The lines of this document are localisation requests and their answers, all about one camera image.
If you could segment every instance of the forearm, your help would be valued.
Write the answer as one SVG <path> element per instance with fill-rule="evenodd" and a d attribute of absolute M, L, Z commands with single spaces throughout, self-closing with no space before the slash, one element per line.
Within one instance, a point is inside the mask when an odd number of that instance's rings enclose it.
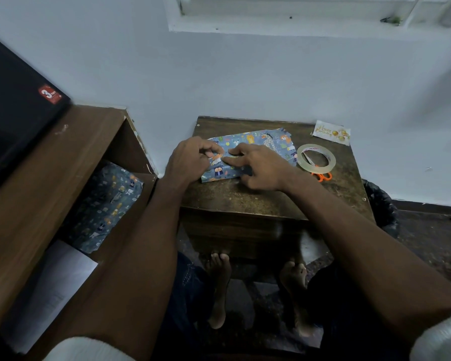
<path fill-rule="evenodd" d="M 451 315 L 451 283 L 308 174 L 284 189 L 385 323 L 412 344 Z"/>
<path fill-rule="evenodd" d="M 183 191 L 158 181 L 130 241 L 77 316 L 74 334 L 101 339 L 135 359 L 149 358 L 174 283 Z"/>

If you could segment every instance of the hand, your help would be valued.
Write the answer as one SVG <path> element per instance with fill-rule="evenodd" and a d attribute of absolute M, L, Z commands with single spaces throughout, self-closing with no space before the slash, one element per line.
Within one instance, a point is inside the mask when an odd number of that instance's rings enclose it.
<path fill-rule="evenodd" d="M 266 146 L 241 143 L 229 150 L 230 154 L 243 154 L 241 157 L 222 157 L 222 161 L 231 166 L 248 164 L 253 175 L 241 176 L 242 182 L 253 190 L 284 191 L 288 180 L 301 171 L 291 166 L 284 158 Z"/>
<path fill-rule="evenodd" d="M 224 153 L 217 143 L 201 137 L 181 141 L 169 158 L 162 181 L 185 190 L 210 167 L 209 158 L 213 151 Z"/>

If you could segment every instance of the black trash bag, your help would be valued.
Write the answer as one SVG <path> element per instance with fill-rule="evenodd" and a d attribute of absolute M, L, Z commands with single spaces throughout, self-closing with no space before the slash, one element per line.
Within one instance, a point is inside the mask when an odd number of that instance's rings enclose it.
<path fill-rule="evenodd" d="M 392 203 L 391 197 L 378 185 L 363 179 L 367 198 L 373 209 L 376 224 L 393 238 L 399 236 L 398 209 Z"/>

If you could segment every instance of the person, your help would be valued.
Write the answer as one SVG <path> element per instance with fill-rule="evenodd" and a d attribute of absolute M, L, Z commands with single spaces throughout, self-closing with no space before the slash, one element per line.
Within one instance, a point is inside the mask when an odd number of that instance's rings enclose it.
<path fill-rule="evenodd" d="M 149 359 L 164 348 L 202 357 L 191 322 L 223 324 L 229 258 L 213 254 L 199 270 L 177 254 L 175 236 L 182 196 L 209 169 L 212 152 L 223 149 L 200 137 L 175 148 L 131 241 L 47 360 Z M 288 195 L 335 257 L 308 288 L 303 264 L 289 261 L 281 271 L 300 333 L 321 323 L 321 349 L 332 359 L 451 360 L 451 282 L 274 151 L 241 143 L 229 152 L 236 157 L 225 163 L 252 168 L 244 185 Z"/>

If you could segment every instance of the window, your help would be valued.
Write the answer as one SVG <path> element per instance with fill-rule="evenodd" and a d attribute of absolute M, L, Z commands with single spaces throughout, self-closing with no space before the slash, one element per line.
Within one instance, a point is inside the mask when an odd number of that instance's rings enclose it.
<path fill-rule="evenodd" d="M 164 4 L 171 31 L 451 37 L 451 0 L 164 0 Z"/>

